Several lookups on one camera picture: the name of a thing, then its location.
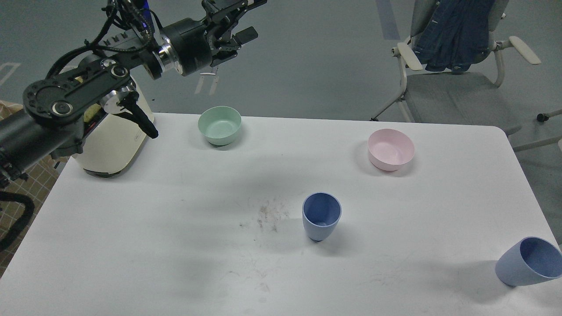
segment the chair wheel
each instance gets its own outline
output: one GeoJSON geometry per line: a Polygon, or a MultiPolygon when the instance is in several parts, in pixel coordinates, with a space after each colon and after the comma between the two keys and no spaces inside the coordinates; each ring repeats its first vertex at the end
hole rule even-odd
{"type": "Polygon", "coordinates": [[[546,122],[548,120],[549,120],[549,117],[544,113],[540,113],[539,115],[537,115],[537,121],[539,121],[539,122],[546,122]]]}

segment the black cable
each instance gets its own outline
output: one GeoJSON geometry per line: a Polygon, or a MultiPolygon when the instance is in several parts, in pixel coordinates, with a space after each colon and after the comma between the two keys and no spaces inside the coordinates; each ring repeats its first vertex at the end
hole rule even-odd
{"type": "Polygon", "coordinates": [[[68,63],[70,61],[72,61],[74,58],[78,57],[80,54],[85,53],[87,51],[92,50],[91,46],[95,46],[99,43],[99,41],[101,41],[101,39],[107,34],[107,32],[109,31],[109,28],[111,27],[111,24],[113,22],[113,19],[115,18],[115,16],[117,15],[117,8],[115,6],[110,6],[108,4],[108,6],[105,8],[107,10],[107,8],[111,7],[111,13],[108,14],[107,20],[105,21],[105,23],[103,24],[102,29],[99,31],[98,35],[96,36],[96,38],[94,38],[94,40],[92,41],[92,43],[87,43],[86,45],[77,48],[77,49],[73,49],[72,51],[62,55],[57,61],[55,61],[55,63],[51,66],[51,68],[49,69],[49,72],[47,73],[47,76],[45,77],[45,79],[49,79],[55,75],[58,75],[61,70],[68,65],[68,63]]]}
{"type": "Polygon", "coordinates": [[[164,28],[162,26],[162,23],[160,23],[160,19],[158,18],[158,16],[156,15],[156,13],[154,13],[154,11],[147,9],[147,8],[142,8],[141,11],[149,11],[150,13],[152,13],[152,16],[154,17],[154,20],[156,22],[156,26],[158,26],[158,30],[162,30],[162,28],[164,28]]]}
{"type": "Polygon", "coordinates": [[[35,210],[35,205],[33,204],[33,200],[28,196],[4,191],[0,191],[0,201],[17,202],[25,206],[23,214],[21,214],[20,218],[18,218],[12,227],[9,228],[4,238],[0,240],[0,251],[4,251],[10,247],[10,245],[29,224],[31,217],[33,216],[33,211],[35,210]]]}
{"type": "Polygon", "coordinates": [[[152,29],[151,25],[147,22],[147,20],[144,18],[144,16],[142,15],[142,13],[139,11],[139,9],[137,9],[133,4],[129,3],[129,10],[131,11],[132,15],[135,16],[136,19],[140,20],[142,23],[144,23],[144,25],[146,25],[146,27],[148,28],[148,39],[146,40],[146,42],[139,48],[133,48],[133,49],[121,49],[121,48],[114,48],[114,47],[109,47],[109,46],[102,46],[99,45],[99,41],[101,41],[101,39],[107,34],[109,28],[111,27],[112,24],[114,24],[115,20],[117,19],[117,12],[119,11],[121,14],[121,18],[123,18],[123,16],[125,15],[125,11],[122,8],[122,6],[120,5],[119,2],[114,3],[114,5],[109,5],[105,8],[106,9],[106,13],[107,13],[107,9],[109,7],[112,7],[112,11],[111,13],[108,15],[108,18],[106,20],[106,22],[103,24],[102,30],[100,31],[100,33],[98,34],[98,36],[94,39],[94,41],[92,43],[88,43],[87,41],[85,42],[86,45],[82,46],[80,48],[74,49],[66,54],[64,54],[62,57],[60,57],[54,64],[53,66],[49,69],[49,72],[47,73],[46,79],[51,78],[55,75],[58,75],[60,73],[60,71],[70,62],[72,61],[72,59],[78,57],[80,54],[85,53],[87,51],[109,51],[109,52],[116,52],[116,53],[136,53],[136,52],[140,52],[143,49],[145,49],[146,47],[148,47],[148,45],[150,45],[152,39],[153,39],[153,34],[154,34],[154,30],[152,29]]]}
{"type": "Polygon", "coordinates": [[[107,54],[104,51],[101,51],[99,49],[93,49],[92,53],[94,53],[94,55],[101,57],[101,58],[105,58],[107,57],[107,54]]]}
{"type": "Polygon", "coordinates": [[[114,26],[117,26],[118,28],[120,28],[120,29],[123,30],[123,31],[127,31],[127,30],[130,30],[130,29],[131,29],[130,27],[128,27],[128,26],[126,26],[126,25],[124,25],[124,24],[122,24],[122,23],[123,23],[123,21],[121,21],[121,19],[118,18],[118,17],[116,17],[116,18],[115,18],[115,21],[113,21],[113,25],[114,25],[114,26]]]}

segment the jacket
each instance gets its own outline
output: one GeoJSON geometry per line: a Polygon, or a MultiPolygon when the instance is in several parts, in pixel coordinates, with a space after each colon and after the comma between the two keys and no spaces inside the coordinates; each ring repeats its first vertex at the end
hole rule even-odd
{"type": "Polygon", "coordinates": [[[488,14],[495,0],[441,0],[414,47],[429,71],[467,71],[484,60],[488,48],[488,14]]]}

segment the chair armrest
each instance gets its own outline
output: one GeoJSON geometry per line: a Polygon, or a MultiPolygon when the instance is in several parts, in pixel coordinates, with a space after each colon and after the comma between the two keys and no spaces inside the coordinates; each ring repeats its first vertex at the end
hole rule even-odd
{"type": "Polygon", "coordinates": [[[406,43],[398,43],[398,52],[411,70],[423,70],[422,63],[420,63],[414,51],[406,43]]]}
{"type": "Polygon", "coordinates": [[[541,63],[541,60],[538,58],[537,54],[533,52],[533,50],[527,45],[523,40],[518,38],[517,36],[510,36],[509,40],[502,42],[502,49],[508,47],[515,47],[517,52],[523,58],[532,65],[538,65],[541,63]]]}

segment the blue cup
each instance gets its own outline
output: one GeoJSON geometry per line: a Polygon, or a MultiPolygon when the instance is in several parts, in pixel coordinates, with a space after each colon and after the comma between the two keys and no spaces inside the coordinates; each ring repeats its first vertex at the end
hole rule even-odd
{"type": "Polygon", "coordinates": [[[306,198],[302,205],[302,224],[306,235],[322,241],[334,231],[342,216],[342,207],[332,195],[319,192],[306,198]]]}
{"type": "Polygon", "coordinates": [[[507,250],[497,261],[496,275],[509,286],[557,279],[562,276],[562,254],[544,239],[527,237],[507,250]]]}

